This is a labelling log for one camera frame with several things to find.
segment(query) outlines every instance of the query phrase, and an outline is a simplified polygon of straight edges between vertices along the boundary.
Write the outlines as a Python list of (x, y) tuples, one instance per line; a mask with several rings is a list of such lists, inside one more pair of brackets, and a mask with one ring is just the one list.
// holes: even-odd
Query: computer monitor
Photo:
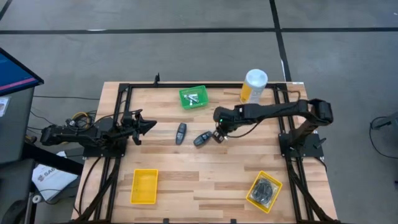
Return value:
[(43, 83), (43, 79), (0, 48), (0, 96)]

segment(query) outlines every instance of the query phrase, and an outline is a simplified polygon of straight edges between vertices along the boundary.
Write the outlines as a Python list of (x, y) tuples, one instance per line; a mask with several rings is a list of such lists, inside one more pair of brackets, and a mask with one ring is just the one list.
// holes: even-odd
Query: green plastic basket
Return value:
[[(195, 93), (198, 94), (199, 102), (198, 103), (193, 102), (192, 105), (190, 105), (190, 100), (185, 99), (184, 95), (195, 94)], [(209, 99), (207, 97), (206, 87), (204, 85), (180, 90), (180, 100), (182, 107), (186, 110), (197, 108), (200, 106), (205, 106), (209, 102)]]

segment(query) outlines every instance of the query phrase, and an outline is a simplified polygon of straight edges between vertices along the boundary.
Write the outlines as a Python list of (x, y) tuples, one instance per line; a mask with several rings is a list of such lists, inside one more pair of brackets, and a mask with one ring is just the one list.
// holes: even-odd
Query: white bottle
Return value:
[(260, 69), (252, 69), (246, 74), (241, 90), (241, 103), (259, 103), (266, 87), (268, 76)]

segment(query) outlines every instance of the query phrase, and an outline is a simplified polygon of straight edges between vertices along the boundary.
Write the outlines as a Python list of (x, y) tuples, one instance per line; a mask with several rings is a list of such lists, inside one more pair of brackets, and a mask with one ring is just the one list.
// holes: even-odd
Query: yellow basket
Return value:
[[(260, 177), (265, 178), (265, 179), (271, 181), (272, 183), (274, 183), (274, 184), (276, 184), (276, 185), (278, 186), (278, 191), (277, 191), (276, 194), (273, 196), (269, 208), (263, 206), (263, 204), (261, 204), (261, 203), (256, 202), (255, 200), (253, 200), (253, 199), (250, 197), (250, 192), (253, 190), (254, 185), (256, 184), (257, 180), (258, 180)], [(260, 173), (259, 173), (259, 175), (257, 176), (257, 178), (255, 179), (253, 185), (251, 186), (251, 188), (250, 188), (248, 194), (246, 195), (246, 200), (248, 200), (250, 203), (252, 203), (252, 204), (253, 204), (254, 206), (256, 206), (257, 208), (260, 208), (263, 212), (269, 213), (269, 211), (271, 211), (271, 208), (272, 208), (272, 206), (274, 205), (274, 202), (276, 201), (276, 198), (278, 197), (279, 192), (280, 192), (281, 189), (282, 189), (282, 183), (281, 183), (281, 182), (279, 182), (279, 181), (276, 180), (275, 178), (271, 177), (271, 176), (270, 176), (269, 174), (267, 174), (266, 172), (260, 171)]]
[(130, 202), (132, 204), (155, 204), (157, 190), (156, 169), (135, 169)]

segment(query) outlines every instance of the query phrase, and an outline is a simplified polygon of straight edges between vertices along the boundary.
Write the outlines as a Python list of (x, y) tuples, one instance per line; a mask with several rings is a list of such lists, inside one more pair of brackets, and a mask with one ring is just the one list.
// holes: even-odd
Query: wooden table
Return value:
[[(96, 119), (113, 114), (119, 82), (106, 82), (103, 87)], [(301, 91), (307, 98), (303, 83), (287, 83), (289, 90)], [(240, 89), (208, 88), (210, 102), (206, 107), (184, 110), (176, 88), (135, 88), (130, 110), (143, 109), (144, 119), (157, 120), (145, 136), (142, 145), (130, 139), (126, 155), (121, 160), (117, 193), (113, 208), (113, 223), (157, 222), (169, 218), (171, 223), (293, 223), (294, 208), (284, 158), (277, 139), (277, 118), (265, 119), (251, 134), (230, 139), (222, 144), (211, 140), (200, 149), (193, 140), (205, 131), (215, 129), (212, 120), (217, 106), (233, 108), (240, 104)], [(289, 93), (291, 101), (297, 99)], [(265, 89), (260, 104), (274, 104), (272, 90)], [(296, 127), (304, 121), (294, 117)], [(187, 123), (187, 135), (181, 146), (175, 145), (178, 125)], [(234, 135), (250, 129), (239, 128)], [(95, 158), (85, 161), (81, 179), (84, 180)], [(98, 192), (104, 159), (89, 176), (83, 197), (83, 210)], [(325, 168), (315, 159), (304, 159), (308, 188), (326, 214), (336, 218), (335, 207)], [(134, 169), (158, 169), (159, 182), (155, 205), (132, 205), (130, 193)], [(246, 201), (251, 184), (263, 170), (283, 183), (283, 188), (271, 212), (266, 214)], [(103, 200), (101, 217), (105, 217), (108, 194)], [(302, 216), (307, 219), (303, 198), (298, 191)]]

